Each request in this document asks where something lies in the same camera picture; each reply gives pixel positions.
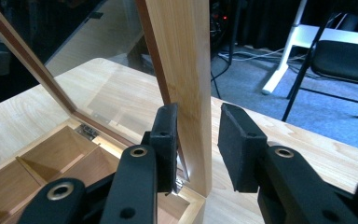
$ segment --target blue carpet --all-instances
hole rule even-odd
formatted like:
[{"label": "blue carpet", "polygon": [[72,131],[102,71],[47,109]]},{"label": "blue carpet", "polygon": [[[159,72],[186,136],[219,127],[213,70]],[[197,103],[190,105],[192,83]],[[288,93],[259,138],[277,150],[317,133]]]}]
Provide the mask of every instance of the blue carpet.
[{"label": "blue carpet", "polygon": [[[221,98],[232,104],[281,119],[288,104],[285,97],[296,78],[296,69],[288,69],[275,91],[270,95],[264,95],[261,90],[277,66],[276,63],[258,60],[234,61],[228,70],[216,79]],[[225,61],[218,57],[213,58],[214,75],[219,74],[225,67]],[[303,87],[358,99],[358,85],[350,83],[311,76],[305,78]],[[212,96],[217,97],[213,83]],[[358,147],[358,118],[355,117],[357,115],[356,103],[300,91],[287,122]]]}]

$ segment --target white desk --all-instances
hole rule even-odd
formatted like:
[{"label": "white desk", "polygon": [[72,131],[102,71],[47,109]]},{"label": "white desk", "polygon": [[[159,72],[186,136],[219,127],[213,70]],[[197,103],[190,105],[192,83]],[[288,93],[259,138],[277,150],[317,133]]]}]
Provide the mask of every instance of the white desk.
[{"label": "white desk", "polygon": [[[293,22],[292,29],[290,30],[289,36],[287,38],[286,45],[284,47],[283,55],[278,65],[278,68],[272,74],[271,78],[268,80],[266,85],[263,87],[263,90],[261,91],[266,95],[271,94],[275,90],[278,83],[281,81],[283,75],[286,73],[286,70],[288,68],[287,60],[289,58],[289,54],[292,50],[292,47],[299,46],[303,48],[309,48],[313,38],[318,31],[318,27],[304,25],[300,23],[306,4],[307,0],[301,0],[295,21]],[[358,44],[358,33],[334,29],[325,29],[321,39]]]}]

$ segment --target wooden box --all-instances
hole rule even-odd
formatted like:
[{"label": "wooden box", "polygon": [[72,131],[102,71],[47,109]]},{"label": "wooden box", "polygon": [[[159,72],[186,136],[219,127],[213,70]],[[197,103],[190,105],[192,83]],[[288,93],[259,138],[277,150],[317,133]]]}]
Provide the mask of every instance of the wooden box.
[{"label": "wooden box", "polygon": [[[113,173],[121,151],[139,144],[157,109],[173,102],[179,104],[178,169],[185,185],[178,195],[158,196],[158,222],[202,222],[212,185],[210,57],[200,49],[209,47],[208,2],[197,13],[192,8],[199,1],[156,4],[137,1],[157,78],[101,58],[55,77],[0,11],[0,39],[42,85],[0,104],[0,223],[15,223],[50,181],[75,177],[88,186]],[[183,10],[163,24],[158,17],[165,7]],[[179,11],[194,14],[183,20]],[[191,32],[177,36],[177,21],[189,23]],[[184,46],[188,51],[171,58]],[[98,136],[84,137],[84,127]]]}]

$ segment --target chair seat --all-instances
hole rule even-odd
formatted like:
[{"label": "chair seat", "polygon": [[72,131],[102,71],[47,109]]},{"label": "chair seat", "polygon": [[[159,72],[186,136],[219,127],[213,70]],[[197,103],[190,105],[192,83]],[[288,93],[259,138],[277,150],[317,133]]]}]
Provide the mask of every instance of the chair seat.
[{"label": "chair seat", "polygon": [[310,67],[321,75],[358,81],[358,45],[321,40]]}]

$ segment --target wooden table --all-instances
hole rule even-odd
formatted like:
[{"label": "wooden table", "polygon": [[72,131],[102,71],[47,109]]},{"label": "wooden table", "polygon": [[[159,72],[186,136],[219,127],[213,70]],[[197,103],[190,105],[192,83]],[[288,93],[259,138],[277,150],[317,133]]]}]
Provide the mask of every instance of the wooden table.
[{"label": "wooden table", "polygon": [[[111,119],[113,126],[122,124],[122,132],[135,125],[136,130],[130,134],[133,139],[138,139],[143,131],[150,130],[154,110],[162,105],[154,77],[105,59],[95,59],[81,64],[56,77],[56,80],[79,107],[84,106],[84,110],[88,110],[86,112],[95,114],[93,103],[103,102],[104,99],[109,104],[103,106],[103,111],[109,111],[109,105],[119,105],[111,108],[112,111],[131,113],[130,117],[124,116],[127,115],[124,113],[121,117],[113,116],[108,119]],[[136,87],[138,94],[132,94],[133,98],[129,96],[129,90],[134,89],[129,88],[126,83]],[[113,91],[116,95],[112,97],[107,94],[108,91]],[[122,96],[126,99],[131,98],[136,104],[123,104],[120,100]],[[222,103],[221,100],[211,98],[213,189],[207,198],[204,222],[263,223],[256,194],[240,194],[232,190],[227,169],[219,153],[217,136]],[[142,113],[132,114],[139,110]],[[270,145],[283,145],[297,150],[325,181],[354,192],[358,183],[358,148],[245,110],[268,136]],[[0,164],[13,157],[20,148],[40,141],[41,135],[56,129],[68,119],[69,116],[41,86],[3,102],[0,104]],[[130,124],[130,120],[142,122]]]}]

